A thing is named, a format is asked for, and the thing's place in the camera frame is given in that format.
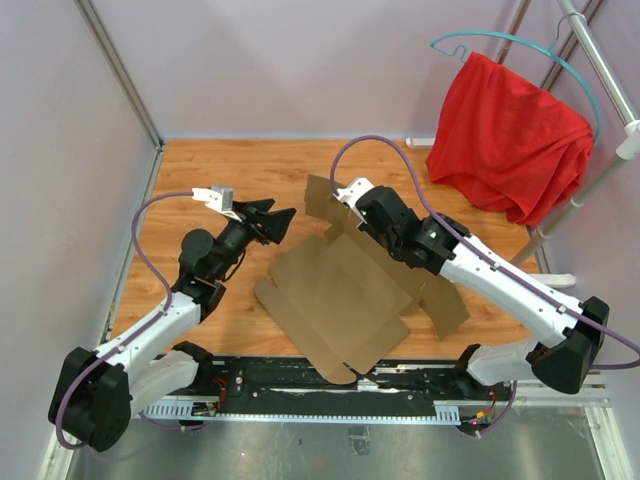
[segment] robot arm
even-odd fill
[[[411,268],[465,285],[520,321],[532,338],[496,347],[471,345],[457,368],[482,385],[537,378],[564,393],[577,393],[602,344],[602,334],[565,313],[566,309],[606,325],[609,307],[592,297],[585,302],[550,289],[492,252],[480,239],[442,215],[473,247],[495,260],[486,263],[468,245],[459,242],[432,217],[419,219],[389,187],[356,178],[338,189],[337,199],[362,220],[360,229],[389,254]],[[496,266],[508,269],[516,282]],[[554,308],[522,283],[548,291],[563,308]]]
[[[85,375],[62,413],[62,427],[99,452],[151,403],[180,388],[211,384],[213,355],[197,345],[182,342],[154,358],[213,313],[226,291],[223,282],[240,266],[247,246],[254,240],[280,243],[296,212],[270,212],[273,199],[235,202],[228,187],[194,188],[193,194],[228,223],[217,237],[202,229],[185,235],[168,308],[165,298],[126,332],[92,352],[78,347],[63,363],[49,421],[55,423],[63,396]]]

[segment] lavender wall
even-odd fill
[[[104,328],[153,146],[73,2],[0,11],[0,476],[22,480],[64,357]]]
[[[640,109],[640,37],[637,0],[606,2],[594,22],[593,30],[613,70],[620,77],[636,108]],[[572,64],[593,86],[604,114],[604,134],[589,166],[589,177],[607,164],[616,146],[624,139],[622,122],[605,91],[580,51]],[[564,75],[553,93],[581,112],[589,112],[579,87]],[[611,306],[610,326],[640,342],[640,161],[636,159],[619,171],[548,244],[557,271],[569,271],[578,277],[574,293],[582,297],[597,295]],[[628,361],[633,354],[615,341],[608,340],[600,354],[604,362]],[[631,370],[606,375],[614,411],[631,452],[640,443],[640,373]],[[640,459],[634,456],[636,474]]]
[[[504,30],[516,3],[95,1],[163,135],[343,138],[433,133],[461,64],[430,41]]]

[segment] wooden surface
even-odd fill
[[[180,340],[197,343],[214,354],[299,354],[278,325],[262,308],[253,293],[253,285],[266,275],[269,264],[314,232],[322,233],[327,224],[304,215],[304,190],[308,173],[328,176],[331,162],[344,141],[235,141],[173,140],[169,142],[154,195],[189,190],[194,186],[230,185],[236,200],[276,199],[273,207],[296,207],[289,232],[281,245],[252,244],[247,258],[231,281],[218,309],[204,323]],[[527,241],[523,227],[508,224],[503,214],[486,213],[473,208],[457,191],[433,185],[424,165],[425,150],[405,151],[421,174],[429,201],[469,227],[492,250],[510,259]],[[358,144],[338,167],[337,179],[349,183],[366,176],[374,184],[394,187],[404,201],[424,216],[413,184],[397,154],[380,142]],[[193,228],[205,228],[217,234],[224,219],[188,198],[163,200],[149,209],[141,234],[141,245],[156,267],[173,283],[178,272],[180,242]],[[530,260],[524,269],[536,271]],[[458,332],[440,341],[424,313],[416,311],[403,317],[410,335],[389,356],[457,357],[472,343],[499,344],[521,340],[527,331],[498,307],[461,288],[471,318]],[[114,327],[117,335],[162,300],[164,290],[158,280],[136,258],[129,273],[124,296]]]

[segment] clothes hanger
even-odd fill
[[[431,47],[434,48],[435,50],[437,50],[440,53],[444,53],[445,55],[447,55],[449,57],[455,57],[455,56],[458,55],[458,52],[462,51],[462,54],[460,55],[460,60],[462,60],[462,62],[465,62],[467,60],[467,58],[468,58],[468,52],[469,52],[469,50],[468,50],[466,45],[460,44],[453,51],[444,50],[444,49],[442,49],[441,47],[439,47],[437,45],[439,42],[441,42],[442,40],[444,40],[446,38],[458,37],[458,36],[462,36],[462,35],[479,35],[479,36],[484,36],[484,37],[497,37],[497,38],[503,38],[505,40],[510,40],[512,42],[519,43],[520,45],[524,45],[525,47],[532,48],[533,50],[536,50],[537,52],[540,52],[543,55],[546,55],[547,57],[552,59],[554,62],[559,63],[563,68],[565,68],[578,81],[578,83],[580,84],[580,86],[582,87],[584,92],[586,93],[587,98],[589,99],[589,102],[591,103],[591,107],[593,108],[593,113],[595,114],[596,124],[597,124],[597,130],[596,130],[596,135],[595,135],[595,138],[594,138],[594,144],[595,145],[598,144],[598,142],[600,141],[600,137],[602,135],[602,113],[600,111],[600,106],[598,105],[598,102],[596,100],[595,94],[593,93],[593,90],[591,90],[591,87],[589,87],[589,85],[587,84],[585,79],[582,77],[582,75],[580,75],[576,71],[575,68],[573,68],[571,65],[569,65],[562,58],[558,57],[550,49],[544,48],[544,47],[538,45],[537,43],[533,43],[532,41],[527,40],[526,38],[518,37],[516,35],[511,35],[511,34],[508,34],[508,33],[494,32],[494,31],[491,31],[491,30],[456,30],[456,31],[453,31],[453,32],[445,33],[444,35],[439,36],[433,42],[431,42]],[[553,47],[556,44],[557,41],[558,41],[558,39],[556,38],[556,40],[551,44],[551,46]]]

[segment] cardboard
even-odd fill
[[[416,307],[444,338],[469,317],[458,290],[426,270],[393,260],[357,228],[329,180],[309,175],[305,213],[330,222],[274,262],[273,281],[259,278],[255,293],[285,333],[328,381],[355,381],[407,334],[400,319]]]

